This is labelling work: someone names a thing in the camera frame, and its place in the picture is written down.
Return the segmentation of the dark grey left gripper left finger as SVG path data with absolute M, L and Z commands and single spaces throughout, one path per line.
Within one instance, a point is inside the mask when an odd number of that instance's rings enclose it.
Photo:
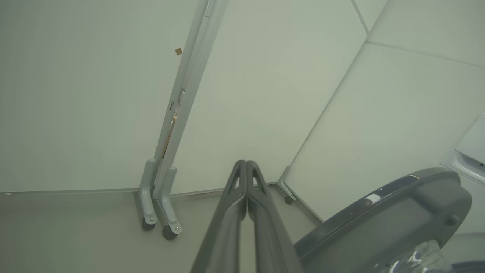
M 192 265 L 192 273 L 238 273 L 241 222 L 247 212 L 246 161 L 238 160 Z

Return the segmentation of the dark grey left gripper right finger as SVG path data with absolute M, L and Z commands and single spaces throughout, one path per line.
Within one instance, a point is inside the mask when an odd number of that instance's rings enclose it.
M 303 268 L 269 187 L 255 161 L 246 163 L 248 213 L 254 224 L 257 273 L 302 273 Z

